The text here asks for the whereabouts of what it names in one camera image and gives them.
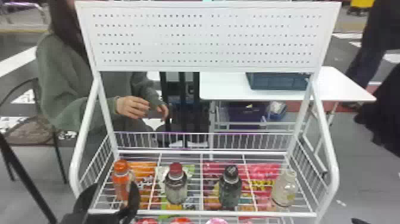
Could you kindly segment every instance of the display stand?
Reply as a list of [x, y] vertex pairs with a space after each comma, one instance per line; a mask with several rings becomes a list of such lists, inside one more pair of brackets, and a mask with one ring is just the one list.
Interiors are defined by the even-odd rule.
[[[263, 223], [293, 223], [296, 218], [320, 223], [338, 189], [339, 169], [316, 80], [339, 8], [337, 2], [77, 1], [94, 79], [70, 166], [74, 194], [78, 196], [92, 183], [100, 182], [102, 187], [89, 212], [112, 213], [122, 203], [112, 193], [112, 166], [107, 164], [119, 158], [140, 158], [161, 167], [179, 160], [195, 165], [189, 188], [195, 193], [191, 202], [195, 210], [155, 209], [160, 203], [153, 202], [153, 198], [159, 197], [155, 192], [160, 189], [154, 179], [149, 201], [145, 203], [147, 209], [139, 210], [138, 215], [190, 216], [199, 223], [216, 216], [232, 222], [250, 216]], [[312, 75], [291, 133], [131, 133], [114, 132], [100, 71], [274, 71]], [[325, 178], [310, 149], [299, 138], [311, 96], [327, 161]], [[108, 135], [80, 177], [97, 97]], [[191, 142], [196, 139], [207, 139], [209, 144], [194, 146]], [[178, 140], [187, 141], [187, 147], [173, 148], [171, 143]], [[251, 189], [246, 199], [251, 202], [244, 205], [253, 210], [207, 210], [203, 166], [209, 161], [234, 161], [245, 168], [244, 181], [249, 182]], [[289, 208], [265, 211], [261, 209], [262, 202], [255, 198], [248, 169], [252, 163], [272, 161], [281, 168], [289, 166], [296, 170], [299, 192]]]

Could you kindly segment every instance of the blue plastic crate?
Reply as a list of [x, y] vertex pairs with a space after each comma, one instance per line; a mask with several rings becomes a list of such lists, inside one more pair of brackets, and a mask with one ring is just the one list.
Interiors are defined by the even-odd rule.
[[307, 88], [310, 73], [246, 73], [250, 88], [254, 90], [299, 90]]

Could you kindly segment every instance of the perforated metal sheet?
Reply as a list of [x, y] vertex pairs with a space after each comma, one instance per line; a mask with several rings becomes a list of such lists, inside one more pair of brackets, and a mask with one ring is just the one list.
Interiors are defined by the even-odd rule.
[[81, 2], [98, 70], [314, 71], [337, 2]]

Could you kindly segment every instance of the person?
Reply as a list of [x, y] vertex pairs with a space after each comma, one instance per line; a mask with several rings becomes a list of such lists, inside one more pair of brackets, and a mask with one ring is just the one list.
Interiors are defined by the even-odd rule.
[[362, 105], [354, 117], [356, 123], [365, 125], [373, 133], [372, 142], [382, 145], [400, 157], [400, 64], [374, 92], [376, 101]]
[[[93, 82], [74, 0], [49, 0], [51, 24], [37, 45], [36, 59], [43, 114], [56, 128], [79, 131]], [[159, 99], [146, 72], [102, 72], [114, 130], [146, 132], [141, 118], [157, 110], [162, 119], [167, 106]], [[97, 101], [87, 137], [87, 157], [94, 154], [107, 134]]]
[[[365, 89], [390, 49], [400, 49], [400, 1], [375, 0], [362, 33], [361, 48], [346, 75]], [[356, 102], [342, 105], [353, 109], [360, 107]]]

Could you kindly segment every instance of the wire shelf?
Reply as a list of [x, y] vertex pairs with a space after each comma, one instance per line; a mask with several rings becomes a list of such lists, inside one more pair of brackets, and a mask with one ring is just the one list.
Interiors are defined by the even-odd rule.
[[[215, 216], [185, 216], [188, 219], [190, 219], [190, 223], [185, 223], [185, 224], [206, 224], [206, 222], [212, 218], [215, 218]], [[176, 216], [174, 217], [169, 217], [166, 219], [158, 219], [158, 216], [145, 216], [145, 215], [139, 215], [136, 216], [135, 222], [132, 223], [138, 223], [141, 219], [158, 219], [159, 224], [165, 224], [168, 223], [170, 224]], [[227, 221], [229, 224], [294, 224], [293, 219], [291, 217], [263, 217], [263, 218], [252, 218], [251, 222], [248, 222], [249, 219], [240, 219], [238, 217], [223, 217], [225, 221]]]
[[[286, 147], [292, 137], [288, 133], [116, 132], [115, 135], [119, 158], [154, 164], [155, 171], [149, 174], [154, 178], [139, 186], [142, 199], [139, 214], [232, 216], [234, 213], [239, 217], [316, 217], [315, 208], [328, 186], [322, 178], [322, 173], [308, 155], [309, 149], [301, 145], [300, 141], [293, 156], [288, 158]], [[192, 144], [183, 147], [185, 141]], [[122, 205], [115, 196], [111, 180], [114, 160], [106, 137], [80, 180], [85, 188], [103, 179], [91, 212], [114, 212]], [[188, 174], [190, 177], [188, 199], [183, 204], [182, 210], [172, 210], [168, 207], [169, 203], [163, 194], [162, 176], [165, 175], [166, 167], [176, 161], [184, 167], [192, 167], [192, 171]], [[213, 194], [215, 184], [224, 166], [228, 164], [238, 166], [240, 177], [246, 185], [242, 190], [239, 205], [234, 211], [220, 210], [218, 196]], [[253, 174], [254, 167], [260, 164], [267, 167], [265, 172], [269, 173], [269, 177], [264, 180]], [[271, 209], [270, 193], [274, 180], [287, 166], [298, 172], [296, 181], [299, 191], [295, 203], [288, 209]]]

